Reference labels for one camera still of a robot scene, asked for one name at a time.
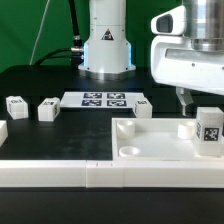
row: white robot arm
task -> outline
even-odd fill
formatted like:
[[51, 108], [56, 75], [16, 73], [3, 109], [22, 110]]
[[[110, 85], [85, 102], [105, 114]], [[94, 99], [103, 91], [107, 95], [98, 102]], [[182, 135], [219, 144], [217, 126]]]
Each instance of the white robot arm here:
[[155, 17], [151, 72], [155, 81], [177, 87], [183, 107], [189, 91], [224, 95], [224, 0], [183, 0]]

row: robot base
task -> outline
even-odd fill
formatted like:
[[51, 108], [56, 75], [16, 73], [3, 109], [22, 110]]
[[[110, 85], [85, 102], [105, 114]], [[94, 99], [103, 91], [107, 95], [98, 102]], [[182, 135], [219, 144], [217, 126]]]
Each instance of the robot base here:
[[90, 72], [86, 70], [80, 70], [79, 75], [84, 76], [91, 79], [98, 79], [104, 81], [112, 81], [112, 80], [122, 80], [127, 78], [132, 78], [135, 76], [135, 69], [128, 70], [126, 72], [121, 73], [98, 73], [98, 72]]

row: white cube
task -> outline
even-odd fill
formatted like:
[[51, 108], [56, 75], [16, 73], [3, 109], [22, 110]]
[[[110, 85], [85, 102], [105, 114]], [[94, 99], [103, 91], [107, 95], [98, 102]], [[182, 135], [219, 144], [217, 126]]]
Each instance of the white cube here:
[[7, 123], [6, 121], [0, 121], [0, 147], [8, 137]]
[[149, 101], [144, 99], [136, 99], [133, 112], [137, 118], [151, 118], [152, 117], [152, 105]]
[[219, 108], [198, 108], [195, 145], [200, 155], [221, 155], [223, 122], [224, 113]]
[[52, 122], [60, 113], [60, 100], [56, 97], [46, 98], [38, 107], [39, 121]]
[[28, 118], [28, 105], [21, 96], [6, 98], [7, 111], [14, 120]]

